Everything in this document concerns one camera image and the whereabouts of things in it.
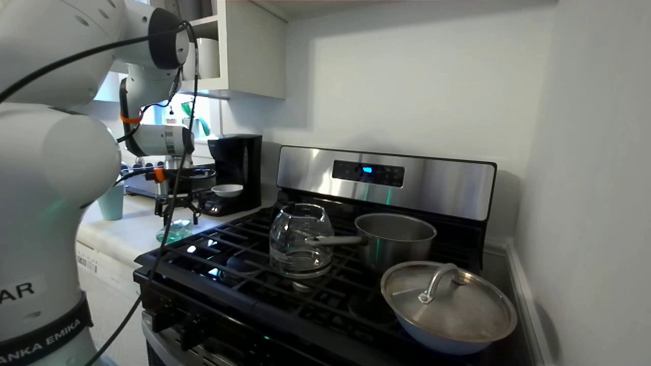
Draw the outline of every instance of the stainless steel pot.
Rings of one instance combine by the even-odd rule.
[[[424,219],[398,213],[367,213],[355,219],[359,237],[313,237],[311,246],[362,246],[362,263],[385,273],[389,266],[405,260],[425,260],[436,228]]]
[[[516,314],[488,280],[442,263],[400,263],[380,291],[402,329],[430,349],[475,353],[507,337]]]

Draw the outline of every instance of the black cooktop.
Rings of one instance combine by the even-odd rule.
[[[416,343],[380,297],[380,277],[362,266],[355,248],[336,248],[329,273],[320,279],[285,279],[268,265],[275,213],[277,208],[266,208],[166,246],[157,265],[158,283],[289,341],[329,351],[338,364],[505,364],[508,341],[475,356],[444,356]],[[350,219],[332,222],[336,235],[355,235]],[[157,257],[154,250],[136,263],[150,269]]]

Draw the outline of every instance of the gas stove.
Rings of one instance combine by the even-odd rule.
[[[367,211],[398,211],[437,228],[431,260],[482,271],[496,165],[285,147],[279,199],[226,226],[136,258],[152,360],[182,364],[502,364],[508,341],[446,356],[413,341],[356,248],[336,248],[317,279],[285,279],[268,229],[287,203],[320,203],[336,235]]]

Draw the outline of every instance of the glass coffee pot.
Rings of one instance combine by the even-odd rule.
[[[271,265],[289,279],[326,275],[333,248],[310,245],[317,237],[333,237],[329,217],[322,206],[285,206],[268,235]]]

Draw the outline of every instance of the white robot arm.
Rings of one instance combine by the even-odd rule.
[[[158,34],[61,67],[0,101],[2,366],[84,364],[93,356],[75,235],[84,209],[115,183],[120,153],[101,122],[75,113],[93,100],[115,60],[133,63],[122,91],[128,119],[166,100],[188,54],[177,27],[162,10],[122,0],[0,0],[0,91],[80,52]],[[185,133],[175,133],[175,143],[162,135],[138,128],[130,144],[142,155],[161,147],[164,155],[188,153]]]

